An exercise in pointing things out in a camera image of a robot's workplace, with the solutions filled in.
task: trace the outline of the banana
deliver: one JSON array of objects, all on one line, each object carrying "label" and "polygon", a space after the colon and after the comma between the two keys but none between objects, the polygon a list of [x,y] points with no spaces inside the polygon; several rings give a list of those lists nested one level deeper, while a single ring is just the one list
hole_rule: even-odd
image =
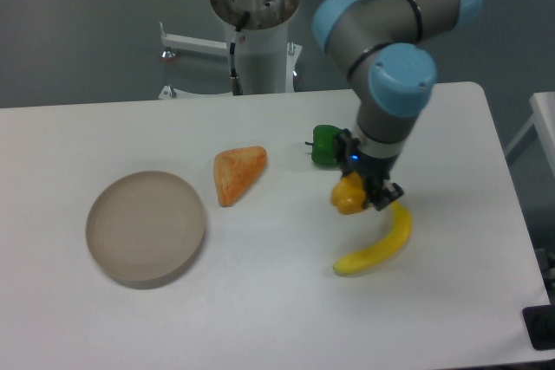
[{"label": "banana", "polygon": [[333,265],[333,270],[338,275],[352,275],[376,266],[393,256],[407,242],[412,230],[410,212],[396,201],[391,206],[393,208],[391,232],[377,243],[339,259]]}]

